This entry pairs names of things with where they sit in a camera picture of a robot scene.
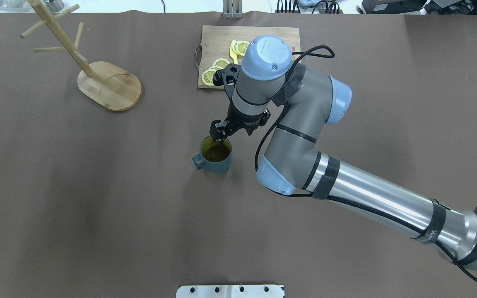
cutting board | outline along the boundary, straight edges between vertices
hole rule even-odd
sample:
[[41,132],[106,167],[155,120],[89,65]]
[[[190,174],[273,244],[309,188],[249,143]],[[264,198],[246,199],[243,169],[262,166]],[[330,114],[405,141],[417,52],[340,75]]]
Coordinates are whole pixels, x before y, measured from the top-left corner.
[[[301,51],[301,40],[299,39],[299,28],[285,27],[246,27],[246,26],[209,26],[202,27],[200,71],[198,73],[198,87],[223,89],[222,86],[208,86],[202,83],[202,73],[212,66],[218,58],[226,58],[231,63],[233,59],[229,56],[229,46],[233,39],[252,41],[257,36],[274,35],[284,40],[293,52]],[[242,57],[237,57],[240,64]]]

metal bracket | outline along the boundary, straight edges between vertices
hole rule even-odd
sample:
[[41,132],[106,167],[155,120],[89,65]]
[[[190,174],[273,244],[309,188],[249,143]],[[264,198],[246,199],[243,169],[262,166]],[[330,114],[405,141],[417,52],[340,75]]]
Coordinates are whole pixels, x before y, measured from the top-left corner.
[[176,298],[284,298],[284,285],[181,286]]
[[224,19],[242,19],[242,0],[224,0]]
[[217,70],[212,76],[214,86],[224,86],[229,101],[231,101],[233,91],[235,91],[235,83],[240,71],[240,65],[229,63],[226,68],[223,70]]

white metal plate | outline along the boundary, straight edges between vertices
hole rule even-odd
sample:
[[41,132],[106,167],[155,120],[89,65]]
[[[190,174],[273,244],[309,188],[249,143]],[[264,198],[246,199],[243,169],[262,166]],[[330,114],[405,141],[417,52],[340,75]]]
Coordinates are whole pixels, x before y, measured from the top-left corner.
[[284,298],[284,285],[181,286],[176,298]]

mug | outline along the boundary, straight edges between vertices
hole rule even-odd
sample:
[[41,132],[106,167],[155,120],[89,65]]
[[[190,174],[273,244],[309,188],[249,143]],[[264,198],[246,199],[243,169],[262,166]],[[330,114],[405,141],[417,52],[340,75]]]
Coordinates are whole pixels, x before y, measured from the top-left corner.
[[193,156],[197,170],[208,168],[211,172],[222,173],[231,166],[231,142],[214,142],[210,136],[200,144],[200,153]]

black device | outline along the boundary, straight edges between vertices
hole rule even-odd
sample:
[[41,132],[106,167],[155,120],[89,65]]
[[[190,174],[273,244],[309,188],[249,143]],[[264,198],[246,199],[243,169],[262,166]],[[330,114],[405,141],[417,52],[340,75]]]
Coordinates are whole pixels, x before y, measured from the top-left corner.
[[420,11],[425,0],[363,0],[367,14],[397,14]]
[[477,15],[477,0],[431,0],[424,10],[431,14]]

